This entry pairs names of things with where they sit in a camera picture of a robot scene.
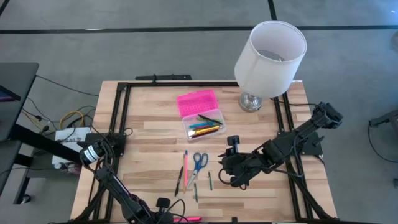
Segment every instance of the pink pencil case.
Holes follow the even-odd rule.
[[[185,134],[189,141],[215,134],[221,134],[226,131],[224,117],[218,109],[217,97],[213,90],[201,90],[179,96],[177,97],[177,105],[182,117]],[[217,120],[223,123],[223,125],[220,125],[220,129],[216,132],[208,133],[196,138],[190,138],[189,133],[193,130],[191,128],[193,125],[207,122],[198,120],[197,118],[199,117],[199,114],[207,118]]]

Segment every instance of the white label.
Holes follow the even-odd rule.
[[[100,157],[97,155],[97,153],[95,153],[93,146],[88,146],[88,150],[90,152],[90,154],[93,156],[93,158],[95,160],[99,159]]]
[[[85,155],[90,162],[95,161],[95,159],[90,155],[90,153],[87,150],[85,150]]]

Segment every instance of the scissors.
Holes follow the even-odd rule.
[[[189,188],[189,185],[192,184],[193,180],[198,175],[199,170],[207,165],[207,162],[209,161],[209,155],[207,153],[200,154],[197,152],[193,155],[193,160],[195,161],[195,170],[193,171],[191,179],[188,182],[187,188]]]

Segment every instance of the clear plastic box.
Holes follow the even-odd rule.
[[[223,125],[220,125],[219,130],[213,132],[213,133],[208,133],[208,134],[204,134],[195,138],[190,138],[190,131],[193,131],[193,128],[190,128],[190,126],[192,125],[196,125],[196,124],[200,124],[200,123],[206,123],[206,121],[199,121],[197,120],[197,118],[199,118],[198,115],[203,115],[207,118],[213,119],[213,120],[218,120],[221,123],[223,123]],[[225,121],[224,121],[224,117],[223,114],[221,113],[221,111],[219,109],[213,109],[213,110],[209,110],[206,112],[202,112],[199,114],[194,114],[194,115],[189,115],[186,117],[182,118],[182,124],[184,126],[184,130],[185,130],[185,135],[187,136],[187,139],[189,141],[192,140],[197,140],[197,139],[201,139],[203,137],[208,137],[208,136],[213,136],[215,134],[222,134],[226,131],[226,125],[225,125]]]

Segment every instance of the silver lamp base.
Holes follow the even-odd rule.
[[[239,106],[246,112],[255,112],[262,106],[262,98],[243,92],[239,98]]]

